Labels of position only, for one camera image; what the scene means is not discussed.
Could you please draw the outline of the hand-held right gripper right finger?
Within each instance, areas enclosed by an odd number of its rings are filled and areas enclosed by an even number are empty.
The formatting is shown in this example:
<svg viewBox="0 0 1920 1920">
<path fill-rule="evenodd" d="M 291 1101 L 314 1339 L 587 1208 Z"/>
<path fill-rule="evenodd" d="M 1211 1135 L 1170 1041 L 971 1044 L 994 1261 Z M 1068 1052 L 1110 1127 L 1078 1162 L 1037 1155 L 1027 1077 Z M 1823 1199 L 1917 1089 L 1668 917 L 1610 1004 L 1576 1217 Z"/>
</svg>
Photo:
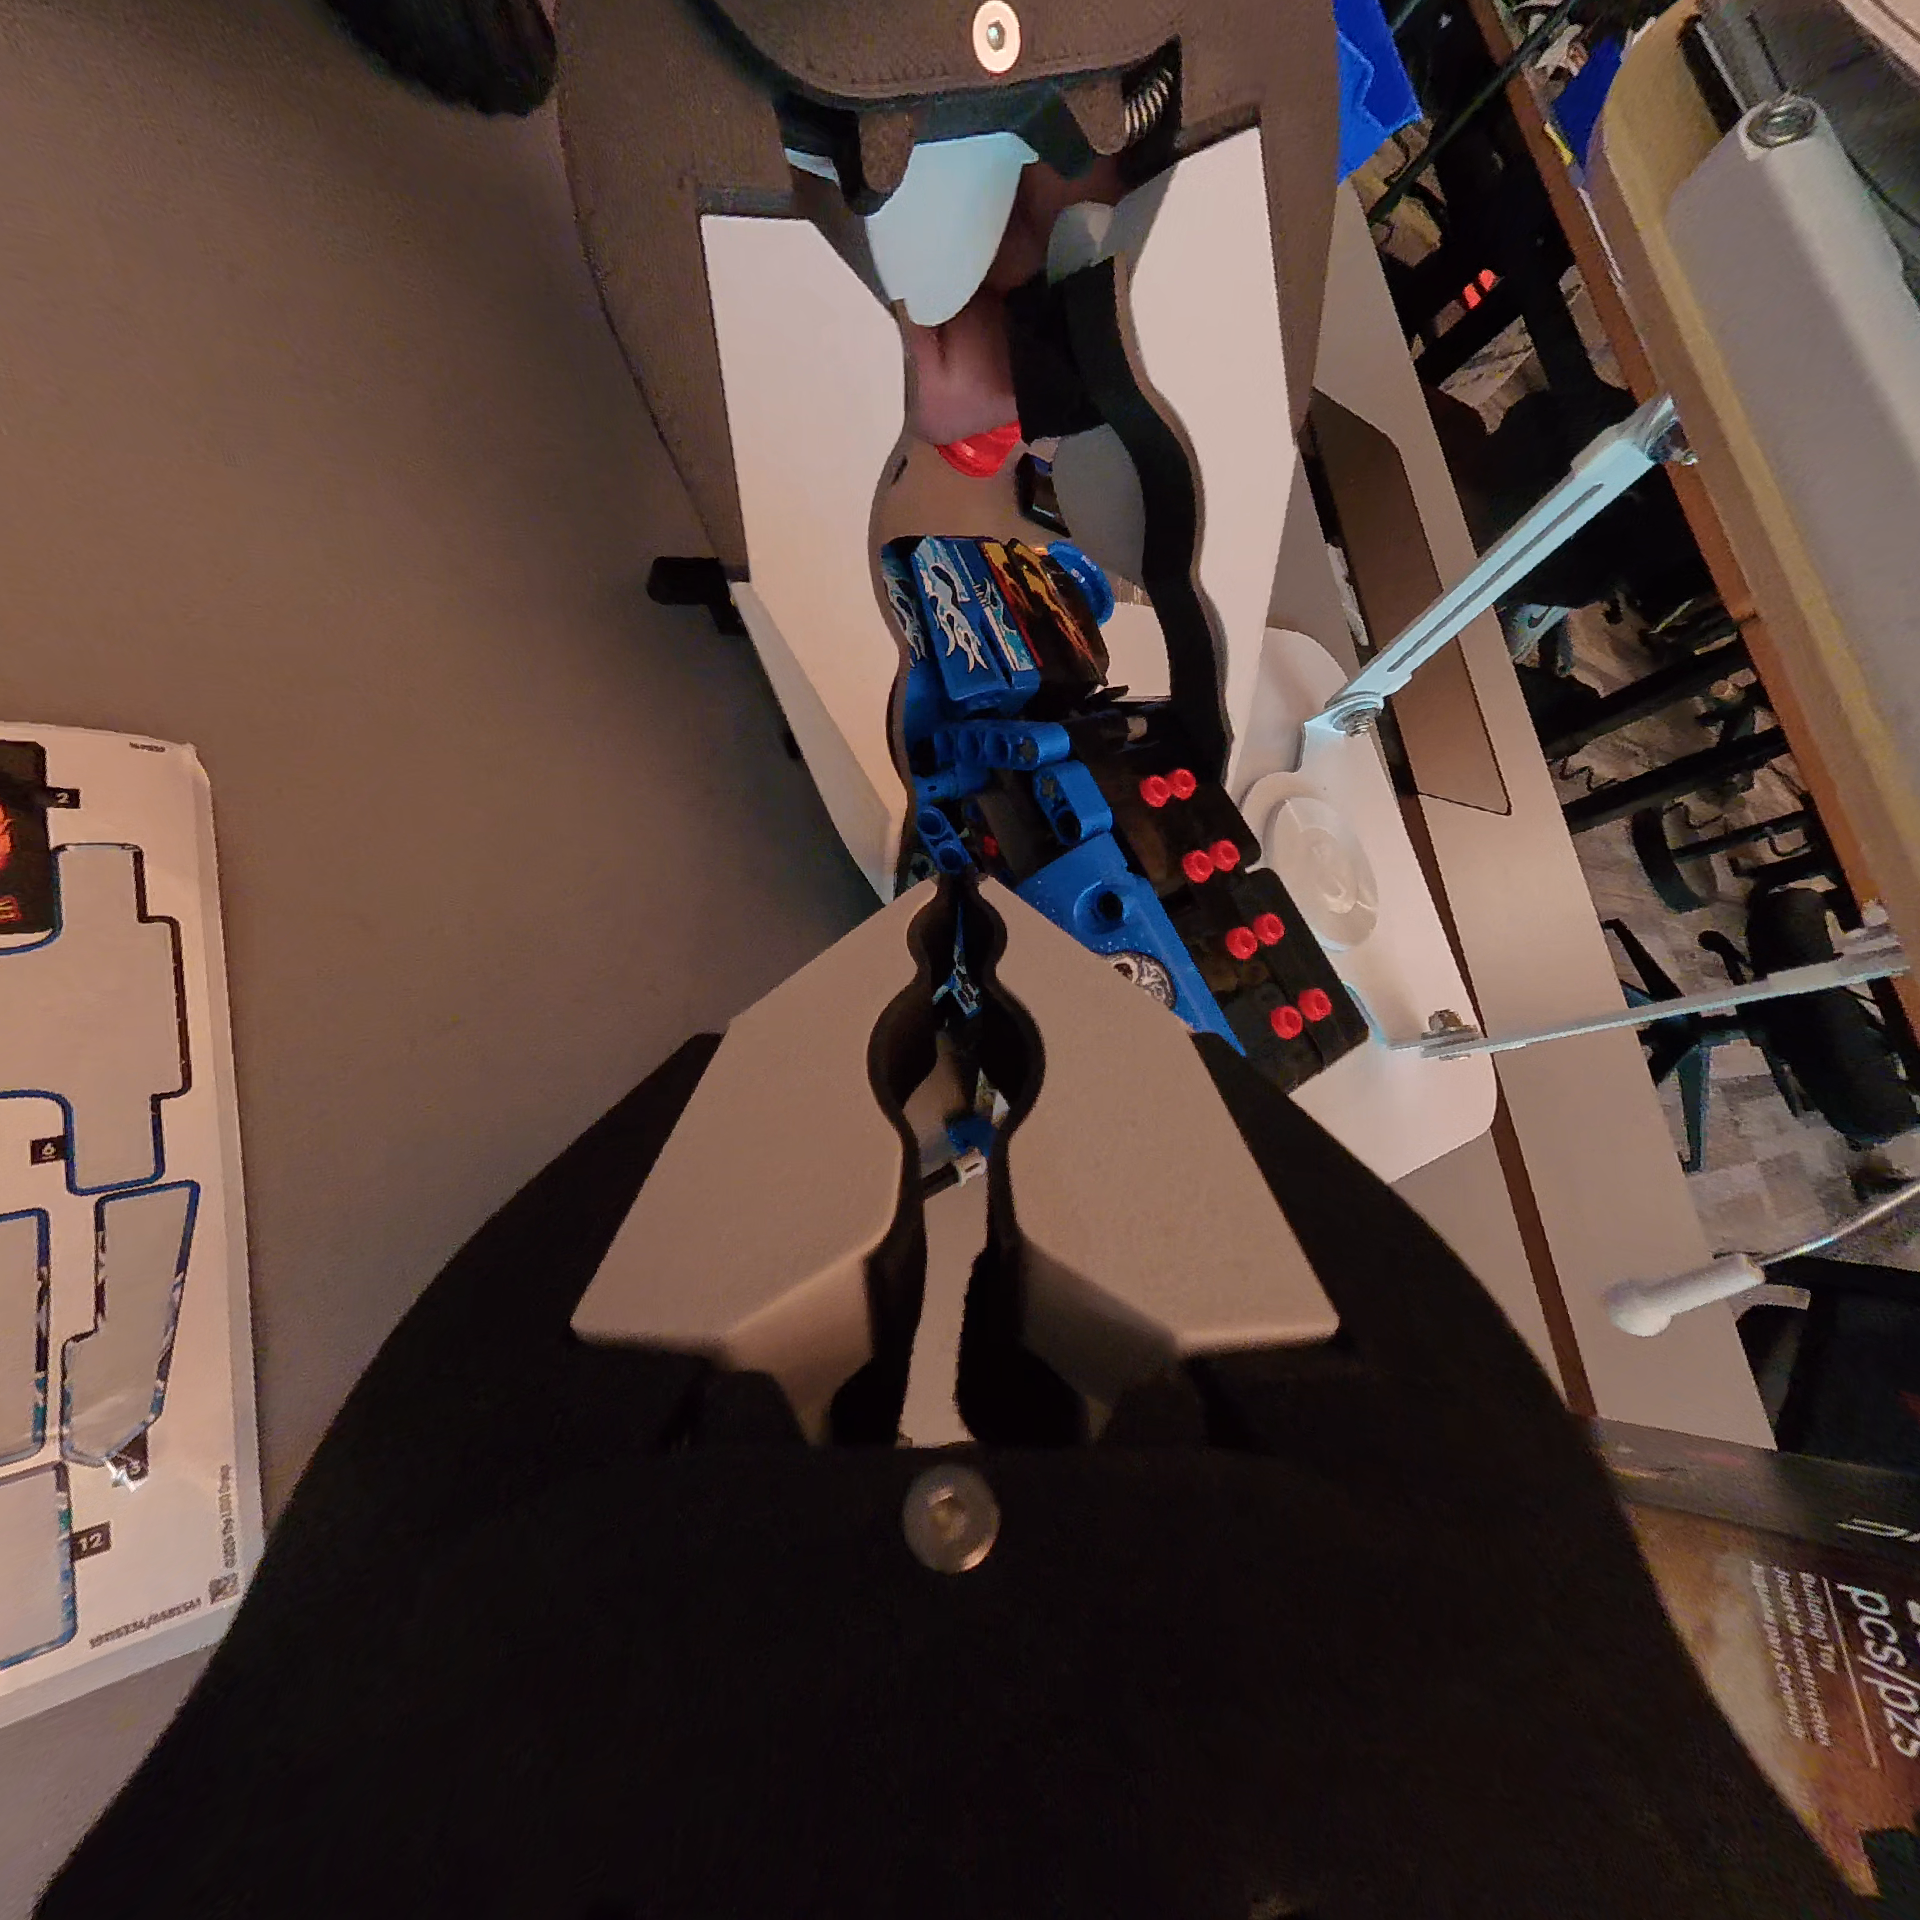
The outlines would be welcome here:
<svg viewBox="0 0 1920 1920">
<path fill-rule="evenodd" d="M 998 881 L 966 899 L 1010 1114 L 961 1334 L 974 1438 L 1083 1438 L 1193 1359 L 1323 1345 L 1338 1309 L 1196 1032 Z"/>
</svg>

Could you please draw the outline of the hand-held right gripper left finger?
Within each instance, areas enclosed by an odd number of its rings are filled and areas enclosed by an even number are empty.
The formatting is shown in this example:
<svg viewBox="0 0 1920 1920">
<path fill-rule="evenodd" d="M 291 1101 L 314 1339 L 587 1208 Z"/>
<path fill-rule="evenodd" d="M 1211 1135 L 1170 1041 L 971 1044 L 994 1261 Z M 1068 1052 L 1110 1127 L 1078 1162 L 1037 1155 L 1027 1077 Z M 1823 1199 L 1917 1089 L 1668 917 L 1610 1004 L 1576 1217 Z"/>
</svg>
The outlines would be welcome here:
<svg viewBox="0 0 1920 1920">
<path fill-rule="evenodd" d="M 583 1342 L 768 1375 L 828 1438 L 880 1345 L 868 1262 L 918 1162 L 868 1065 L 930 904 L 924 881 L 726 1027 L 571 1314 Z"/>
</svg>

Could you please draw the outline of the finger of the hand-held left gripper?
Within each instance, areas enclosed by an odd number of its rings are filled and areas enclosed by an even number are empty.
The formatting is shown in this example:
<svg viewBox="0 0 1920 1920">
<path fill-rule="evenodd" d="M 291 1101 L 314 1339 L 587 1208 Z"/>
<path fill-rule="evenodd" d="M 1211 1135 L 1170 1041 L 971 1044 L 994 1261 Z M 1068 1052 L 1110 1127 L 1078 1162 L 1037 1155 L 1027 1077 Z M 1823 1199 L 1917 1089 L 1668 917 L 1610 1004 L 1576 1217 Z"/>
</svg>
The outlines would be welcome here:
<svg viewBox="0 0 1920 1920">
<path fill-rule="evenodd" d="M 891 899 L 904 639 L 874 512 L 906 435 L 901 327 L 807 221 L 710 215 L 700 234 L 747 538 L 734 605 L 836 832 Z"/>
<path fill-rule="evenodd" d="M 1118 205 L 1067 205 L 1043 269 L 1097 418 L 1051 452 L 1058 507 L 1068 539 L 1148 597 L 1204 757 L 1274 754 L 1257 687 L 1297 409 L 1267 188 L 1248 127 Z"/>
</svg>

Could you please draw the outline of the blue black toy truck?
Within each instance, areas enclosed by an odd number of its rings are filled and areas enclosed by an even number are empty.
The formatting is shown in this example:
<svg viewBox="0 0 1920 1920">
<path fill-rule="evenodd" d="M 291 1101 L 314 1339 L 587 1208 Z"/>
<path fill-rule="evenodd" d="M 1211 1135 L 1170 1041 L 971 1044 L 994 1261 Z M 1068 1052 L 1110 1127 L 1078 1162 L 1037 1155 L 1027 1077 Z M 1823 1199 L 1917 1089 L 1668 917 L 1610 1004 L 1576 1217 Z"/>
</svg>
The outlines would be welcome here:
<svg viewBox="0 0 1920 1920">
<path fill-rule="evenodd" d="M 894 538 L 904 874 L 998 881 L 1188 1032 L 1301 1091 L 1370 1044 L 1351 988 L 1170 694 L 1116 681 L 1064 539 Z"/>
</svg>

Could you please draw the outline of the person's left hand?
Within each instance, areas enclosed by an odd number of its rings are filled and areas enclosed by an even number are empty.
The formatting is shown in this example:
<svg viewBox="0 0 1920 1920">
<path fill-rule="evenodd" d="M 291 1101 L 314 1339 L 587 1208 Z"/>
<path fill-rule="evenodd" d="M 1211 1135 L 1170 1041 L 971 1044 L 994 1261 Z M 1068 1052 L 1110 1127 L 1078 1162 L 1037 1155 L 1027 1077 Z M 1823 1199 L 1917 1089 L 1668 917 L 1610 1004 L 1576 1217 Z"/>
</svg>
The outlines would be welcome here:
<svg viewBox="0 0 1920 1920">
<path fill-rule="evenodd" d="M 901 318 L 913 371 L 908 425 L 930 445 L 970 442 L 1020 419 L 1004 291 L 980 287 L 946 324 Z"/>
</svg>

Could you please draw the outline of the white metal stand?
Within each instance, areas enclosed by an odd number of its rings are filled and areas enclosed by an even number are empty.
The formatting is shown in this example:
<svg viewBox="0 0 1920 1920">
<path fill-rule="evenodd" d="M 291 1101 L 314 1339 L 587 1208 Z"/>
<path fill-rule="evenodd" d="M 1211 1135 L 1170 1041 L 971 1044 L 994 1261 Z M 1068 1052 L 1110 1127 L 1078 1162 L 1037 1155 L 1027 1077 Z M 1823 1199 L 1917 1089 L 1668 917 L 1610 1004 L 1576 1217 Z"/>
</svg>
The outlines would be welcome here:
<svg viewBox="0 0 1920 1920">
<path fill-rule="evenodd" d="M 1334 194 L 1314 392 L 1401 448 L 1451 588 L 1476 557 L 1471 539 L 1351 187 Z M 1274 754 L 1244 757 L 1236 798 L 1261 852 L 1284 855 L 1287 888 L 1314 911 L 1308 929 L 1326 924 L 1320 878 L 1374 884 L 1357 894 L 1371 915 L 1333 919 L 1333 964 L 1371 1038 L 1308 1081 L 1297 1107 L 1387 1184 L 1487 1137 L 1498 1117 L 1551 1169 L 1576 1151 L 1556 1142 L 1556 1114 L 1570 1112 L 1614 1131 L 1620 1174 L 1674 1198 L 1667 1117 L 1627 1027 L 1463 1061 L 1421 1054 L 1437 1012 L 1458 1012 L 1494 1041 L 1624 1015 L 1614 954 L 1498 618 L 1483 611 L 1456 639 L 1500 759 L 1507 818 L 1403 795 L 1380 732 L 1308 725 L 1308 712 L 1347 681 L 1354 638 L 1304 477 L 1291 484 L 1287 539 L 1274 605 L 1308 621 L 1308 632 L 1267 628 L 1257 719 L 1274 729 Z"/>
</svg>

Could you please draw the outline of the blue plastic bin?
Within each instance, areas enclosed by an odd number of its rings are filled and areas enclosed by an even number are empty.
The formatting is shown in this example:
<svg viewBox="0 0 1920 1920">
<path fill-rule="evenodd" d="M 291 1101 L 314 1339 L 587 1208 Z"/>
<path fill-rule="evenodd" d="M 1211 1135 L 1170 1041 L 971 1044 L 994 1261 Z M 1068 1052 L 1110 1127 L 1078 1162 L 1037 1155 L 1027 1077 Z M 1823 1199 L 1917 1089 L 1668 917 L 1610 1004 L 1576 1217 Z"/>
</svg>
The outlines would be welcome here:
<svg viewBox="0 0 1920 1920">
<path fill-rule="evenodd" d="M 1351 179 L 1397 131 L 1421 121 L 1421 99 L 1383 2 L 1333 2 L 1338 28 L 1338 179 Z"/>
</svg>

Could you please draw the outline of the office chair teal base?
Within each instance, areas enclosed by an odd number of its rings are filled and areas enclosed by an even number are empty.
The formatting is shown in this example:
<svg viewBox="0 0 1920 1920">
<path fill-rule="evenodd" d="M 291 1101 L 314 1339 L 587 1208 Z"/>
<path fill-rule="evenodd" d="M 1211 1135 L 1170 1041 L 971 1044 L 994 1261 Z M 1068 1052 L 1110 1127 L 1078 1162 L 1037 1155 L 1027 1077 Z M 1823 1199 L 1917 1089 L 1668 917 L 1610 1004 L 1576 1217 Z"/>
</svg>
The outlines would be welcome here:
<svg viewBox="0 0 1920 1920">
<path fill-rule="evenodd" d="M 1686 1174 L 1701 1174 L 1707 1165 L 1707 1124 L 1716 1081 L 1716 1054 L 1736 1044 L 1750 1044 L 1760 1052 L 1766 1075 L 1787 1104 L 1791 1117 L 1811 1117 L 1811 1104 L 1791 1077 L 1788 1064 L 1743 1021 L 1737 1012 L 1716 1015 L 1667 1015 L 1650 1018 L 1647 1008 L 1658 1004 L 1677 1004 L 1680 991 L 1667 971 L 1641 958 L 1638 978 L 1620 981 L 1630 1008 L 1638 1015 L 1638 1041 L 1656 1087 L 1674 1084 L 1683 1114 L 1683 1155 Z"/>
</svg>

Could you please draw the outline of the white sticker sheet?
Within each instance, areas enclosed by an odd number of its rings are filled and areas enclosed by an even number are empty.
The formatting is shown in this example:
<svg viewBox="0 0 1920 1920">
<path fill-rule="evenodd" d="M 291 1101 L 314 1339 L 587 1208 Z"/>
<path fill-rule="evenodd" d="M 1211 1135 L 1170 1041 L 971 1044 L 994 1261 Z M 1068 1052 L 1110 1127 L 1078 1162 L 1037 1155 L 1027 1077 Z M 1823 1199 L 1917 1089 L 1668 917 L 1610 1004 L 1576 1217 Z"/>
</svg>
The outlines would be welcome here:
<svg viewBox="0 0 1920 1920">
<path fill-rule="evenodd" d="M 3 1725 L 216 1642 L 263 1545 L 216 815 L 3 722 Z"/>
</svg>

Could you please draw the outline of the black toy set box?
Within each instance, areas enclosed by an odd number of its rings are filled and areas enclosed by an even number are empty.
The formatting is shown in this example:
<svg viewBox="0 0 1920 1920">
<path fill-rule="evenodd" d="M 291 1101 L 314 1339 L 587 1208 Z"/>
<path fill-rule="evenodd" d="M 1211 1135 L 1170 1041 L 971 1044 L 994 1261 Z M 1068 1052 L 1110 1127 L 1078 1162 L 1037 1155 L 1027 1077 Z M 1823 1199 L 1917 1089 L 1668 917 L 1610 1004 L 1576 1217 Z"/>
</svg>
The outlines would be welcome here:
<svg viewBox="0 0 1920 1920">
<path fill-rule="evenodd" d="M 1917 1477 L 1596 1424 L 1668 1621 L 1863 1898 L 1917 1915 Z"/>
</svg>

